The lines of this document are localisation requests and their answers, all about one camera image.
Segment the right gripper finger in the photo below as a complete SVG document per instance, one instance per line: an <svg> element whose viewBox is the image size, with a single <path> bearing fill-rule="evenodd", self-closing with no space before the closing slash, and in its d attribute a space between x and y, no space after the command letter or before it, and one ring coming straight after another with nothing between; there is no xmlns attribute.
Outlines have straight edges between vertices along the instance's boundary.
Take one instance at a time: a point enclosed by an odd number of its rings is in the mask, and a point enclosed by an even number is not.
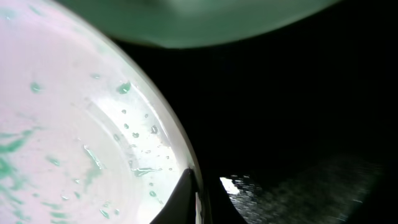
<svg viewBox="0 0 398 224"><path fill-rule="evenodd" d="M197 192L193 170L185 169L167 203L150 224L195 224Z"/></svg>

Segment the white plate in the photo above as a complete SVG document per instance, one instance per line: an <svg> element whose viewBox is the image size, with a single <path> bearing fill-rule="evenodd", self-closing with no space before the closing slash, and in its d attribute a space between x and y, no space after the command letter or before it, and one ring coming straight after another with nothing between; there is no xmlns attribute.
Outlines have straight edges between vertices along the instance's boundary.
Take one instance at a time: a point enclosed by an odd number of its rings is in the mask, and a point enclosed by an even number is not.
<svg viewBox="0 0 398 224"><path fill-rule="evenodd" d="M55 1L1 0L1 222L151 223L182 172L202 180L160 91Z"/></svg>
<svg viewBox="0 0 398 224"><path fill-rule="evenodd" d="M111 37L169 49L265 34L339 0L59 0Z"/></svg>

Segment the round black tray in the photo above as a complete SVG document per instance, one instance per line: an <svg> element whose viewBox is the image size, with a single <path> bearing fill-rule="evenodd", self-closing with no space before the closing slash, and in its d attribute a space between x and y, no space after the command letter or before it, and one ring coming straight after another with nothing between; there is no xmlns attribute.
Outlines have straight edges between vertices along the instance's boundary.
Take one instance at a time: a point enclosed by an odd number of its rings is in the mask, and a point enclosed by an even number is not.
<svg viewBox="0 0 398 224"><path fill-rule="evenodd" d="M222 176L261 188L269 223L397 222L397 2L343 1L198 49L119 42L181 121L213 223L244 223Z"/></svg>

